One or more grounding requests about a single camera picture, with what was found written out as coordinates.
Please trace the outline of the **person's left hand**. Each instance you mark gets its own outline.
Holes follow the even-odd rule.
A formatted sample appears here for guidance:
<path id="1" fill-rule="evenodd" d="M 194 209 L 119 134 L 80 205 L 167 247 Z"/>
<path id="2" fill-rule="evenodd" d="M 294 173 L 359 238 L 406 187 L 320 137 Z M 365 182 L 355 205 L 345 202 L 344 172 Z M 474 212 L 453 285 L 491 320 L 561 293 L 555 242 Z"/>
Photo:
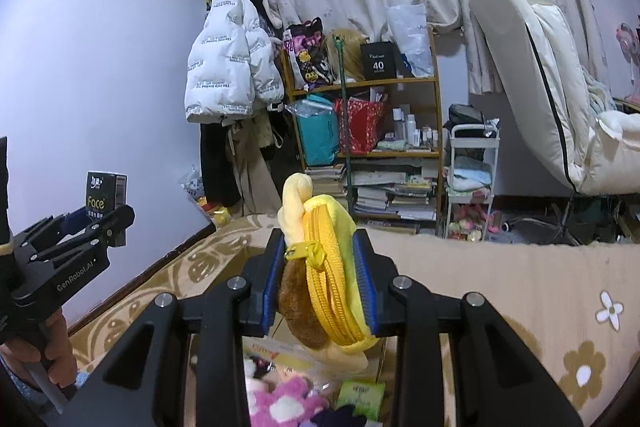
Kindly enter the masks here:
<path id="1" fill-rule="evenodd" d="M 67 332 L 66 318 L 61 309 L 53 313 L 46 321 L 50 335 L 44 356 L 52 365 L 48 369 L 48 378 L 52 384 L 61 388 L 71 386 L 76 381 L 77 362 Z M 38 363 L 41 352 L 22 338 L 12 338 L 1 345 L 1 358 L 9 370 L 21 381 L 38 388 L 38 384 L 29 375 L 27 363 Z"/>

